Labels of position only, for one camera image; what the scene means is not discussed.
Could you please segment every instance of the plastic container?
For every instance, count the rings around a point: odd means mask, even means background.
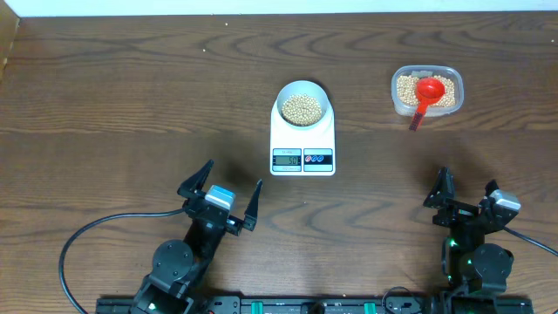
[[[401,115],[411,117],[416,106],[409,106],[404,104],[398,97],[398,78],[401,75],[416,76],[418,78],[427,78],[434,75],[440,75],[444,78],[450,79],[455,87],[455,106],[451,107],[428,107],[426,117],[439,117],[446,114],[458,111],[463,105],[465,99],[465,90],[463,89],[463,79],[461,75],[451,67],[440,65],[407,65],[395,72],[391,78],[391,97],[395,105],[395,111]]]

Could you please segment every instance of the red scoop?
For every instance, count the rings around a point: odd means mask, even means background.
[[[426,115],[426,109],[429,105],[439,102],[439,100],[446,93],[444,84],[435,78],[422,78],[417,83],[417,90],[415,94],[420,104],[417,107],[415,115],[412,117],[409,130],[417,131],[422,119]]]

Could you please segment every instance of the digital kitchen scale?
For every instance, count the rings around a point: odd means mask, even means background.
[[[295,126],[283,118],[282,107],[291,95],[304,94],[317,99],[322,118],[311,126]],[[271,174],[333,175],[336,168],[333,118],[333,108],[322,87],[303,80],[286,85],[271,109]]]

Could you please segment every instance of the white wall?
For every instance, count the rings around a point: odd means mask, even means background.
[[[558,0],[5,0],[20,17],[558,10]]]

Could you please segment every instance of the scale display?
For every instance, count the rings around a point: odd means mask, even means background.
[[[273,171],[301,172],[303,150],[300,148],[276,148],[273,150]]]
[[[276,156],[273,164],[277,166],[300,166],[300,156]]]

